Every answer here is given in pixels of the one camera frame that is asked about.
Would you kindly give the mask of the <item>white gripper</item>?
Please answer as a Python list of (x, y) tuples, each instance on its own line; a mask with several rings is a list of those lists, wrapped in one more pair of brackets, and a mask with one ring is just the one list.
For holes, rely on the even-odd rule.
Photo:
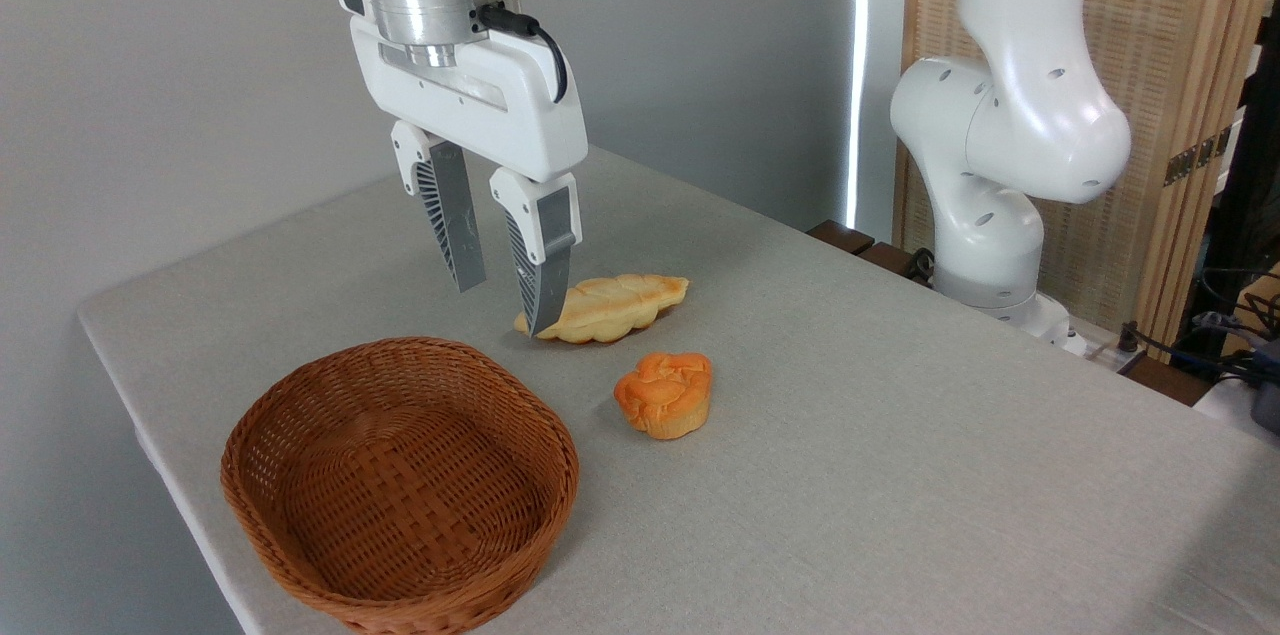
[(540, 38), (495, 32), (458, 44), (454, 67), (417, 67), (372, 20), (352, 15), (349, 32), (371, 97), (401, 119), (390, 131), (401, 179), (461, 292), (486, 279), (463, 149), (500, 165), (489, 188), (506, 211), (527, 334), (545, 332), (561, 319), (582, 239), (567, 172), (586, 157), (588, 137), (572, 76), (556, 101), (556, 61)]

